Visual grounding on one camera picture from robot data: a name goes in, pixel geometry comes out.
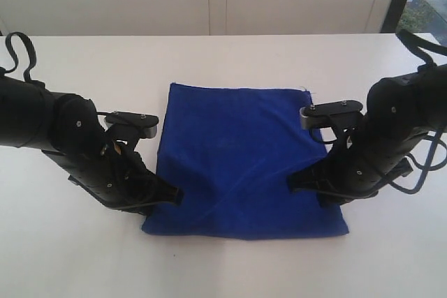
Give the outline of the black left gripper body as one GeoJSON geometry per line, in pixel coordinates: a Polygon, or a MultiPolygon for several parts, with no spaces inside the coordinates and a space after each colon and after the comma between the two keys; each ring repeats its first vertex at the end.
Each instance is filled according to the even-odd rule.
{"type": "Polygon", "coordinates": [[[98,156],[78,163],[81,166],[69,173],[68,180],[105,207],[134,214],[153,212],[160,179],[123,142],[104,144],[98,156]]]}

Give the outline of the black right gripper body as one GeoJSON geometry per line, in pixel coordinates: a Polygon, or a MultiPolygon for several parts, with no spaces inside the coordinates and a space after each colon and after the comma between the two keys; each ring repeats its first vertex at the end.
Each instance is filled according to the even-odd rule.
{"type": "Polygon", "coordinates": [[[316,165],[321,206],[372,198],[411,170],[405,159],[412,150],[411,130],[356,130],[351,141],[316,165]]]}

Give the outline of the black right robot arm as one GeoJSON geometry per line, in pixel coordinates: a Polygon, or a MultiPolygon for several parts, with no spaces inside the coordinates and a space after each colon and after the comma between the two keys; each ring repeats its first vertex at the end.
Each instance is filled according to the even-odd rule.
{"type": "Polygon", "coordinates": [[[287,177],[291,192],[314,191],[321,205],[372,198],[390,185],[417,193],[446,132],[446,67],[386,77],[371,87],[367,103],[356,100],[308,105],[300,109],[302,127],[313,132],[331,128],[335,139],[328,155],[287,177]],[[423,140],[432,146],[412,189],[395,183],[411,169],[410,152],[423,140]]]}

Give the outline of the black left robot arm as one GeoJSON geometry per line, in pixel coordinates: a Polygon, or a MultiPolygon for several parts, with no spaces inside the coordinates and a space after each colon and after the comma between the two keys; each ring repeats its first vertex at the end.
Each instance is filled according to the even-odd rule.
{"type": "Polygon", "coordinates": [[[135,150],[157,132],[158,117],[99,112],[90,99],[1,77],[1,145],[40,150],[103,206],[142,215],[179,205],[181,189],[147,169],[135,150]]]}

